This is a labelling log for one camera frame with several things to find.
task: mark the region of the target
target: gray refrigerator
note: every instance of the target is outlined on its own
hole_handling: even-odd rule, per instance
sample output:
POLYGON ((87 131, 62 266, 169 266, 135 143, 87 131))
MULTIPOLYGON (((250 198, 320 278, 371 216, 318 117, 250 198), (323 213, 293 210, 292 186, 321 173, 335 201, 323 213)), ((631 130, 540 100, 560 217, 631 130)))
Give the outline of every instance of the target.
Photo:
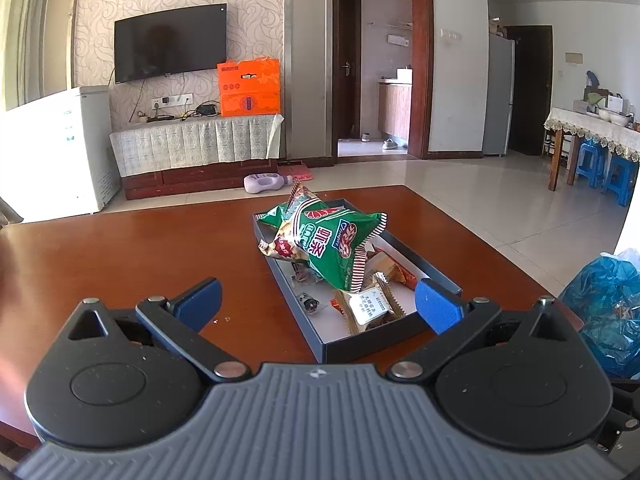
POLYGON ((515 42, 489 34, 489 77, 484 116, 484 155, 505 155, 511 128, 515 42))

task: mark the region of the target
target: blue plastic bag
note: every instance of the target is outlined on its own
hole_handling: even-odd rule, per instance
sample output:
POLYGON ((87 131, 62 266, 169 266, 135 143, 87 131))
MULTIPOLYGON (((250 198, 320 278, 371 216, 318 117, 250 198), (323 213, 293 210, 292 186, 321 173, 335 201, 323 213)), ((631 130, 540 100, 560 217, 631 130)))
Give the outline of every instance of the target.
POLYGON ((559 299, 584 322, 580 334, 607 373, 640 372, 640 274, 632 263, 601 256, 559 299))

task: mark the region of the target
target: table leg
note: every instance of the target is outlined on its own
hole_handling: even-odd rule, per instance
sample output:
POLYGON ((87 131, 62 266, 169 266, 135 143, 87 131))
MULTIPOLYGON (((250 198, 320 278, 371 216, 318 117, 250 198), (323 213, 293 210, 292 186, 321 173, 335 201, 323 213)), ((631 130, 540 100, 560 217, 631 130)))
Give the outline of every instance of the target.
POLYGON ((569 164, 567 165, 566 184, 572 186, 575 180, 575 170, 578 167, 578 155, 580 155, 580 146, 582 146, 582 137, 574 136, 574 142, 569 156, 569 164))
POLYGON ((549 174, 549 190, 555 191, 558 183, 558 172, 560 171, 560 156, 562 155, 562 141, 564 140, 564 131, 556 131, 556 140, 554 143, 554 158, 551 161, 551 173, 549 174))

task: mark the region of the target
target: cardboard box tray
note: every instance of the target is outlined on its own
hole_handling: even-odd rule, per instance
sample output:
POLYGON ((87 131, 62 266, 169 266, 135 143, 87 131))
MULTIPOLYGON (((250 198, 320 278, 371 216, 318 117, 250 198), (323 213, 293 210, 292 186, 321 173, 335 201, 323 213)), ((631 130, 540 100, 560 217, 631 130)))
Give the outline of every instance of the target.
MULTIPOLYGON (((348 209, 359 210, 346 200, 330 200, 326 204, 329 207, 344 206, 348 209)), ((275 234, 275 230, 271 226, 256 221, 255 217, 254 232, 257 240, 263 238, 267 241, 273 240, 275 234)), ((382 232, 379 237, 373 240, 373 245, 389 252, 401 265, 414 272, 418 279, 429 276, 453 294, 460 295, 462 292, 459 286, 421 256, 418 256, 390 232, 382 232)), ((342 315, 331 306, 327 306, 324 310, 308 316, 298 301, 298 296, 302 292, 307 292, 320 303, 327 304, 334 296, 334 290, 330 285, 326 282, 295 283, 294 288, 290 279, 293 274, 291 263, 275 260, 274 258, 265 259, 309 348, 311 348, 316 361, 319 363, 341 364, 351 362, 408 339, 428 328, 415 311, 413 292, 403 285, 392 284, 394 295, 407 315, 372 330, 350 335, 342 315)))

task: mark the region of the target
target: white candy label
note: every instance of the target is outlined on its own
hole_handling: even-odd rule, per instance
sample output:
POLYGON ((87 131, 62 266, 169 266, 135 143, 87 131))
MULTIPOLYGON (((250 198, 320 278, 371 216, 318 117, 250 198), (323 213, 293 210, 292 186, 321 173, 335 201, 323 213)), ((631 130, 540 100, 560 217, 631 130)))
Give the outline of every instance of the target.
POLYGON ((359 325, 366 325, 383 314, 391 312, 386 298, 377 287, 352 296, 349 299, 349 306, 359 325))

